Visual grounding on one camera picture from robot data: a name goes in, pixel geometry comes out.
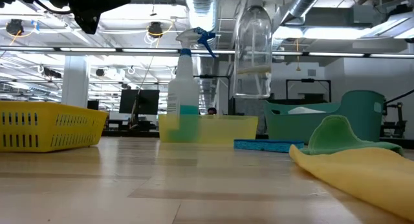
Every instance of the blue liquid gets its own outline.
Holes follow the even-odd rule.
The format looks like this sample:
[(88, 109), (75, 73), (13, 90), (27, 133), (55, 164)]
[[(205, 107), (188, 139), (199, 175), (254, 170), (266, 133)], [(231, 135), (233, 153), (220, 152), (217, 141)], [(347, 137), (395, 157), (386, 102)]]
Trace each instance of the blue liquid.
[(195, 106), (180, 106), (179, 129), (170, 131), (171, 142), (194, 142), (199, 135), (199, 109)]
[(199, 108), (195, 106), (181, 105), (180, 115), (198, 115)]

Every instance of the microfiber cloth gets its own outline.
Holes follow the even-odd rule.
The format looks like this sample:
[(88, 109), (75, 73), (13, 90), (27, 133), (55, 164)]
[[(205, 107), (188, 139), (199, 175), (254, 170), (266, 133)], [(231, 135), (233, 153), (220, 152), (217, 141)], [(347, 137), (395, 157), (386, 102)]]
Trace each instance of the microfiber cloth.
[(414, 221), (414, 162), (383, 148), (290, 157), (303, 169), (352, 196)]
[(404, 154), (401, 146), (396, 144), (360, 140), (354, 134), (348, 119), (340, 115), (325, 117), (310, 137), (308, 148), (301, 151), (307, 155), (319, 155), (366, 147), (384, 148)]

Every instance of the wooden table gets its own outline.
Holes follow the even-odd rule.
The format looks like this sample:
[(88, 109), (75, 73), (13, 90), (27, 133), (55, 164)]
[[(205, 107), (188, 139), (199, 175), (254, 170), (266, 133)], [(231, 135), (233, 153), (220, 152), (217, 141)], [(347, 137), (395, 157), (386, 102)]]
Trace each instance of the wooden table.
[(331, 188), (284, 153), (103, 138), (0, 153), (0, 223), (408, 223)]

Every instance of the teal plastic tub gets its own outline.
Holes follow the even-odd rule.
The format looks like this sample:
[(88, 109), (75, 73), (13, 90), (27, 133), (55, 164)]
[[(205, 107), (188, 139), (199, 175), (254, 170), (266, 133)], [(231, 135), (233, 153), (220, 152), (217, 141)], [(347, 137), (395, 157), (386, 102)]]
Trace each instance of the teal plastic tub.
[[(361, 140), (379, 141), (384, 96), (374, 91), (349, 91), (341, 103), (309, 105), (265, 105), (269, 139), (302, 140), (309, 142), (313, 131), (329, 115), (348, 118), (355, 135)], [(289, 114), (297, 107), (306, 107), (324, 113)]]

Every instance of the computer monitor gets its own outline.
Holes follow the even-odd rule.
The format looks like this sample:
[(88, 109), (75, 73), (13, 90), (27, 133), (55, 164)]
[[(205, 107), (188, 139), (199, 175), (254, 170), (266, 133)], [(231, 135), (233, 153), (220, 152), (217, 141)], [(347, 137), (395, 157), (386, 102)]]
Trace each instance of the computer monitor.
[(141, 90), (137, 96), (138, 90), (124, 89), (121, 93), (121, 104), (119, 113), (133, 112), (135, 100), (137, 101), (138, 112), (140, 115), (157, 115), (158, 114), (158, 100), (160, 99), (159, 90)]
[(88, 101), (88, 109), (99, 110), (99, 100)]

